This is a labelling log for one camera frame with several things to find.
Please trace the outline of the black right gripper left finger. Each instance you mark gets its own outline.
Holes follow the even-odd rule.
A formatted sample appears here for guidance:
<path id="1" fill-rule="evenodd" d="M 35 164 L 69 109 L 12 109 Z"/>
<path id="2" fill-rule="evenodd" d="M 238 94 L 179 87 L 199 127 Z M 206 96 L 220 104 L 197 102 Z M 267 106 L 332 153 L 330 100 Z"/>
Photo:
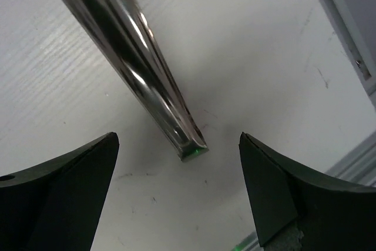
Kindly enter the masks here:
<path id="1" fill-rule="evenodd" d="M 1 250 L 90 250 L 118 151 L 110 132 L 1 176 Z"/>

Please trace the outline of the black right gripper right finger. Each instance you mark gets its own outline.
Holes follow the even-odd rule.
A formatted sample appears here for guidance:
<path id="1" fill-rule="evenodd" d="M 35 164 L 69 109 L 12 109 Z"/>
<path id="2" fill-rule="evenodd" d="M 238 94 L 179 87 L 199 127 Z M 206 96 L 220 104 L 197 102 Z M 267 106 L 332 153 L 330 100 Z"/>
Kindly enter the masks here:
<path id="1" fill-rule="evenodd" d="M 241 167 L 264 250 L 374 250 L 375 189 L 316 171 L 247 133 Z"/>

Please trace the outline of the stainless steel tongs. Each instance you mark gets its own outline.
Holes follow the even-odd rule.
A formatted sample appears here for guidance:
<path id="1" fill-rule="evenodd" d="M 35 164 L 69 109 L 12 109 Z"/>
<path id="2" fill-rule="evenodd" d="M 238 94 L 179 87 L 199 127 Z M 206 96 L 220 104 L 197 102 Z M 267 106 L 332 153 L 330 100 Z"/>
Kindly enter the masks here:
<path id="1" fill-rule="evenodd" d="M 62 0 L 186 162 L 207 143 L 137 0 Z"/>

